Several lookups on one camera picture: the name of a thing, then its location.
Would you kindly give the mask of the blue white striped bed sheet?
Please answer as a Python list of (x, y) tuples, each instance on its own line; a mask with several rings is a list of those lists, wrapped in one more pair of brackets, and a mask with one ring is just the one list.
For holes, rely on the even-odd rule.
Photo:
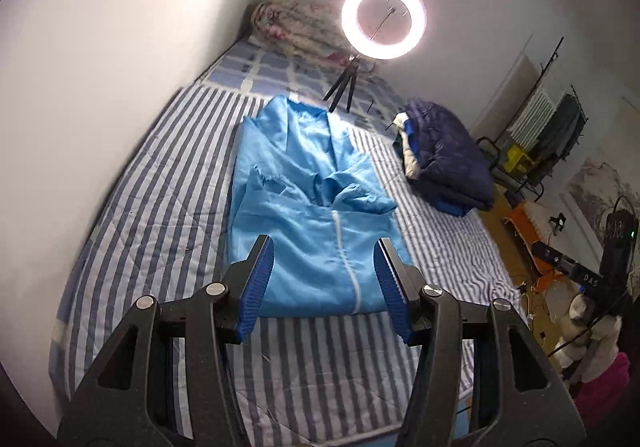
[[(145, 294), (190, 295), (220, 277), (240, 122), (260, 97), (209, 86), (180, 91), (114, 186), (70, 273), (49, 373), (66, 405), (104, 341)], [(518, 303), (480, 215), (455, 218), (410, 192), (390, 141), (350, 128), (386, 192), (412, 262), (457, 299)], [(386, 314), (263, 318), (229, 351), (236, 395), (256, 446), (343, 445), (396, 430), (420, 352)]]

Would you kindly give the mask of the navy puffer jacket pile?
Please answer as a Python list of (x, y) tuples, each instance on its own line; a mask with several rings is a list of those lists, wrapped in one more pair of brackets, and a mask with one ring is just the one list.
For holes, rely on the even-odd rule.
[(392, 122), (393, 147), (411, 189), (449, 215), (494, 206), (489, 162), (467, 129), (442, 105), (413, 98)]

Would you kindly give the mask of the dark hanging clothes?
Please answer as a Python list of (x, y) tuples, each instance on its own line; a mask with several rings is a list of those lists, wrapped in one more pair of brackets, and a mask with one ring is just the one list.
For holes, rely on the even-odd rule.
[(538, 159), (565, 159), (577, 143), (586, 122), (580, 101), (572, 94), (565, 94), (539, 135)]

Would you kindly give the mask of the yellow box on rack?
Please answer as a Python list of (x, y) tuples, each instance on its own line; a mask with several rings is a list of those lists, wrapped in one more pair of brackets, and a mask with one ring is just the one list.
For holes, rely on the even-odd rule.
[(524, 175), (535, 167), (535, 163), (517, 144), (506, 151), (506, 162), (503, 169), (512, 175)]

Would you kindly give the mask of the white striped hanging cloth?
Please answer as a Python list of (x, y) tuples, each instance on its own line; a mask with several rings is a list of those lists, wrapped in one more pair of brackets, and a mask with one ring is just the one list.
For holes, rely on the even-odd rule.
[(538, 136), (550, 121), (556, 109), (545, 89), (533, 92), (520, 114), (508, 127), (508, 134), (524, 152), (534, 147)]

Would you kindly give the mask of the light blue zip coat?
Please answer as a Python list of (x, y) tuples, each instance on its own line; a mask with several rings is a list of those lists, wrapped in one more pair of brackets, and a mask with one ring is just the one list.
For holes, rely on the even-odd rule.
[(258, 236), (272, 239), (260, 316), (384, 311), (373, 264), (378, 239), (390, 239), (401, 259), (411, 259), (396, 209), (370, 156), (328, 111), (276, 96), (242, 121), (227, 255), (230, 262), (245, 259)]

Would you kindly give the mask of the black clothes rack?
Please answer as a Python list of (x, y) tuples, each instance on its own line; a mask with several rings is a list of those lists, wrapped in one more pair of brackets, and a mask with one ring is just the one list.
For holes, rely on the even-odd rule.
[(547, 60), (535, 68), (518, 56), (472, 135), (489, 161), (491, 178), (506, 196), (539, 200), (544, 181), (568, 157), (588, 122), (575, 85), (561, 58), (559, 40)]

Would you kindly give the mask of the floral folded quilt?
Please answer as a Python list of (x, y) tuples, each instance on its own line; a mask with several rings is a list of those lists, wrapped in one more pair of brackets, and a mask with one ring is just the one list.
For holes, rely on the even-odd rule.
[(356, 51), (344, 36), (340, 11), (311, 0), (265, 0), (250, 15), (256, 45), (323, 68), (344, 68)]

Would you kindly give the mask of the black mini tripod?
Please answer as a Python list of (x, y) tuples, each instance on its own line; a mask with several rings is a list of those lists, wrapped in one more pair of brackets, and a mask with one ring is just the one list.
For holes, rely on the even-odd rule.
[(349, 62), (343, 72), (338, 76), (337, 80), (330, 87), (329, 91), (324, 95), (323, 100), (327, 102), (331, 100), (329, 111), (334, 112), (345, 93), (347, 95), (346, 112), (352, 108), (352, 99), (354, 98), (358, 71), (360, 66), (360, 56), (354, 55), (349, 58)]

